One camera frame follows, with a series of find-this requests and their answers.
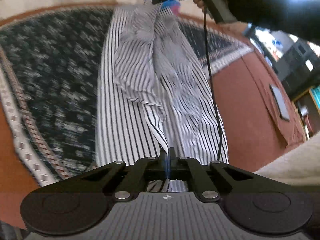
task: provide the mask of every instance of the black cable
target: black cable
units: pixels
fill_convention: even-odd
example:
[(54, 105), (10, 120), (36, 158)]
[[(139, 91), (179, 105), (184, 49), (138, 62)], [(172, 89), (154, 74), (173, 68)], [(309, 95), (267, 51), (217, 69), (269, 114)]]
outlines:
[(220, 160), (221, 157), (221, 147), (222, 147), (222, 128), (220, 124), (220, 118), (218, 114), (218, 108), (216, 104), (216, 100), (214, 97), (214, 92), (213, 92), (213, 78), (211, 74), (211, 67), (210, 67), (210, 61), (209, 61), (209, 51), (208, 51), (208, 34), (207, 34), (207, 8), (204, 7), (204, 16), (203, 16), (203, 22), (204, 22), (204, 44), (205, 44), (205, 53), (207, 56), (207, 66), (208, 66), (208, 71), (209, 71), (209, 76), (210, 76), (210, 87), (211, 87), (211, 95), (212, 95), (212, 102), (213, 102), (213, 107), (214, 111), (216, 114), (217, 118), (217, 123), (218, 123), (218, 132), (219, 132), (219, 148), (218, 148), (218, 161)]

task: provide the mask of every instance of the black sleeve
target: black sleeve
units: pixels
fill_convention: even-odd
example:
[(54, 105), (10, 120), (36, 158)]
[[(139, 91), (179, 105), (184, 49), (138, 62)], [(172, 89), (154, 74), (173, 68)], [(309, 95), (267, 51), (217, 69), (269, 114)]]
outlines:
[(320, 0), (228, 0), (242, 22), (320, 43)]

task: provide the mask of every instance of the black and white striped fabric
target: black and white striped fabric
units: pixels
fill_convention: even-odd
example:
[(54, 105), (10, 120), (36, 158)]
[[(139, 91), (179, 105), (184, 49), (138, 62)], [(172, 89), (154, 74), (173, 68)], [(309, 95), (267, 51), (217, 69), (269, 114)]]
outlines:
[[(224, 129), (222, 136), (220, 160), (228, 163)], [(98, 80), (97, 165), (132, 165), (159, 156), (160, 147), (208, 165), (217, 159), (218, 144), (210, 87), (171, 10), (116, 8)]]

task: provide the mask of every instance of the black and white rug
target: black and white rug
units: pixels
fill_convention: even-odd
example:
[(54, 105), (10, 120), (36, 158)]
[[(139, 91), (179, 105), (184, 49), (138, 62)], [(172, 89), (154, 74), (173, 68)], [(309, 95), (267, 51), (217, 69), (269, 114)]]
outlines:
[[(84, 172), (95, 156), (101, 50), (114, 7), (60, 8), (0, 27), (0, 96), (20, 160), (41, 186)], [(203, 26), (179, 19), (206, 66)], [(212, 72), (251, 51), (209, 29)]]

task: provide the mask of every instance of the smartphone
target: smartphone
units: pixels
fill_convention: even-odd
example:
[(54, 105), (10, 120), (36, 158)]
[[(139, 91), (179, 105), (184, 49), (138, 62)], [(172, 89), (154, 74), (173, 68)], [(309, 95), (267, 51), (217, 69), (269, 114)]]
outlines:
[(275, 98), (275, 101), (278, 105), (280, 118), (283, 120), (286, 120), (286, 121), (290, 121), (290, 116), (289, 116), (287, 107), (285, 106), (285, 102), (283, 100), (280, 89), (274, 85), (271, 85), (271, 84), (270, 84), (270, 89), (271, 89), (273, 97)]

